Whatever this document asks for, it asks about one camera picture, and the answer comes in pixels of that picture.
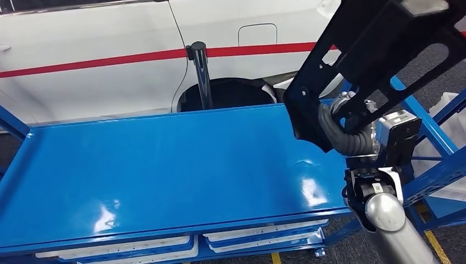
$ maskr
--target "cart top shelf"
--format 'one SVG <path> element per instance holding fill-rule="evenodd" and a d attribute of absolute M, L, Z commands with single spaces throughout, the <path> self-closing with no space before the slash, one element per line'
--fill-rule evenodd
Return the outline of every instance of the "cart top shelf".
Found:
<path fill-rule="evenodd" d="M 344 169 L 280 104 L 35 127 L 0 181 L 0 253 L 328 218 Z"/>

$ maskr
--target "black pole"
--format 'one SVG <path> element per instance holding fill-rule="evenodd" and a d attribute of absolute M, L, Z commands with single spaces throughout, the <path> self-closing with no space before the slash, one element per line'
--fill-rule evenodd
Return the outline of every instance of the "black pole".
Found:
<path fill-rule="evenodd" d="M 212 109 L 212 97 L 210 95 L 210 78 L 207 69 L 206 44 L 196 41 L 190 46 L 186 46 L 188 59 L 194 61 L 196 66 L 199 93 L 201 94 L 202 109 Z"/>

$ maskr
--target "white car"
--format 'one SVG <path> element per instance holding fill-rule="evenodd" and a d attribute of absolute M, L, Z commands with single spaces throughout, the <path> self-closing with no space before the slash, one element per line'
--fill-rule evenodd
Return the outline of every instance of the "white car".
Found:
<path fill-rule="evenodd" d="M 15 1 L 0 3 L 12 10 Z M 4 8 L 0 105 L 28 124 L 178 112 L 182 102 L 194 100 L 183 96 L 186 91 L 197 89 L 185 52 L 195 41 L 208 47 L 214 84 L 266 79 L 271 85 L 284 81 L 286 88 L 284 78 L 267 77 L 297 71 L 339 5 L 125 0 L 10 13 Z M 337 55 L 330 51 L 325 62 Z"/>

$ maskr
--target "red stripe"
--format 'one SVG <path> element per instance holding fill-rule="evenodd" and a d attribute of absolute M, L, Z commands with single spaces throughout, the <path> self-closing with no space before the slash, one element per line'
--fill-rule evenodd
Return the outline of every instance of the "red stripe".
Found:
<path fill-rule="evenodd" d="M 223 48 L 208 48 L 208 57 L 229 57 L 229 56 L 244 56 L 255 54 L 272 54 L 286 52 L 303 52 L 310 51 L 314 47 L 314 42 L 309 43 L 289 43 L 277 45 L 261 45 L 261 46 L 244 46 L 244 47 L 223 47 Z M 37 68 L 10 70 L 0 73 L 0 78 L 62 72 L 65 70 L 77 70 L 94 67 L 102 67 L 109 65 L 118 65 L 134 62 L 158 61 L 162 59 L 185 58 L 186 51 L 184 49 L 173 49 L 169 51 L 156 51 L 151 53 L 135 54 L 128 56 L 112 57 L 105 59 L 93 59 L 84 62 L 71 62 L 57 65 L 50 65 Z"/>

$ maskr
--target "yellow floor line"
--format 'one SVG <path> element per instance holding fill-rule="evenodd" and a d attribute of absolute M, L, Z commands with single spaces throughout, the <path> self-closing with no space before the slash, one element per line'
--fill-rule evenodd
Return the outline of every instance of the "yellow floor line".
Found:
<path fill-rule="evenodd" d="M 435 252 L 437 252 L 437 256 L 439 256 L 442 264 L 451 264 L 451 261 L 448 259 L 447 254 L 445 254 L 445 251 L 443 250 L 442 246 L 435 238 L 432 231 L 428 230 L 428 231 L 425 231 L 424 233 L 427 236 L 427 239 L 429 240 L 430 244 L 434 247 Z"/>
<path fill-rule="evenodd" d="M 281 264 L 280 254 L 278 252 L 274 252 L 271 255 L 273 264 Z"/>
<path fill-rule="evenodd" d="M 424 217 L 422 216 L 422 212 L 427 212 L 427 207 L 425 205 L 415 206 L 416 211 L 418 212 L 420 218 L 425 223 Z M 437 256 L 439 256 L 440 262 L 442 264 L 451 264 L 450 259 L 448 259 L 447 254 L 443 250 L 442 246 L 440 245 L 437 238 L 434 236 L 431 230 L 425 231 L 424 234 L 426 235 L 427 239 L 429 240 L 430 244 L 434 248 Z"/>

